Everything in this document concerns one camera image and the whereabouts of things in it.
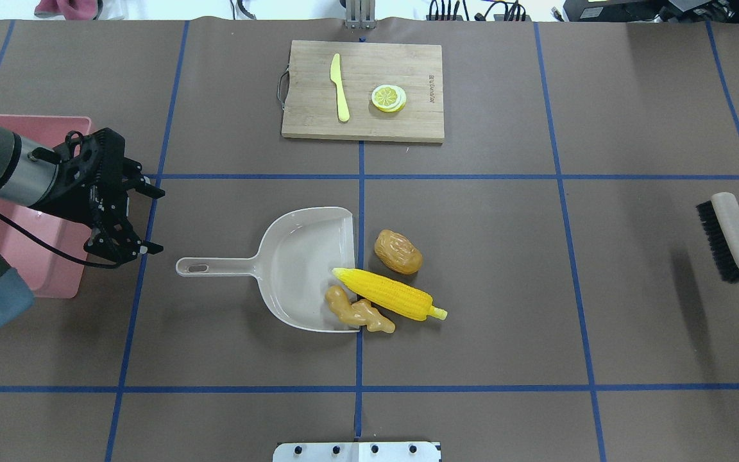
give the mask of cutting board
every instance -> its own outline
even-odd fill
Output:
[[[332,56],[341,54],[341,79],[350,120],[338,121]],[[443,143],[443,58],[440,45],[294,40],[281,134],[323,140]],[[370,101],[382,84],[407,92],[407,106],[382,113]]]

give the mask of knife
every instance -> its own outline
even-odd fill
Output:
[[[346,122],[350,120],[350,109],[346,107],[346,96],[344,96],[344,85],[341,84],[341,54],[335,53],[332,64],[329,65],[329,80],[335,84],[336,100],[338,102],[338,120]]]

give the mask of lemon slice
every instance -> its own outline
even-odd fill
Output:
[[[407,103],[407,93],[396,85],[379,85],[372,91],[372,103],[385,113],[396,113]]]

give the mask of corn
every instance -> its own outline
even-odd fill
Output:
[[[446,319],[446,312],[432,306],[432,297],[422,290],[363,269],[335,268],[332,274],[358,295],[401,316],[423,321],[426,316]]]

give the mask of dustpan handle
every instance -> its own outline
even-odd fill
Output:
[[[255,257],[196,258],[184,257],[176,262],[179,276],[256,276]]]

